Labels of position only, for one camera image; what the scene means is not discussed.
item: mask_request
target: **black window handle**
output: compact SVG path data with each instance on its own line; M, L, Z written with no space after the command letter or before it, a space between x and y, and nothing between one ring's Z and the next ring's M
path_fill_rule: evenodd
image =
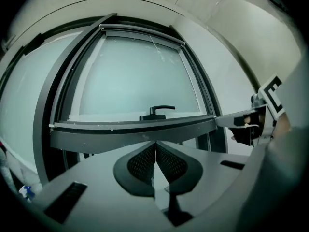
M152 106L150 108L150 114L140 116L140 120L166 119L164 114L155 114L155 111L157 109L173 109L173 110L175 110L176 107L174 107L174 106Z
M175 110L176 107L174 107L174 106L152 106L150 108L150 115L155 115L155 111L157 109L173 109L173 110Z

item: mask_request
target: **frosted glass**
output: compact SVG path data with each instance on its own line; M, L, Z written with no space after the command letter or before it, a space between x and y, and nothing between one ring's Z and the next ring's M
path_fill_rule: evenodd
M176 50L124 37L107 37L100 44L91 56L95 59L90 70L82 73L87 78L80 115L143 113L157 105L176 107L158 113L199 112L192 83Z
M0 137L12 154L36 171L33 119L44 81L62 51L77 36L55 40L23 56L7 82L0 102Z

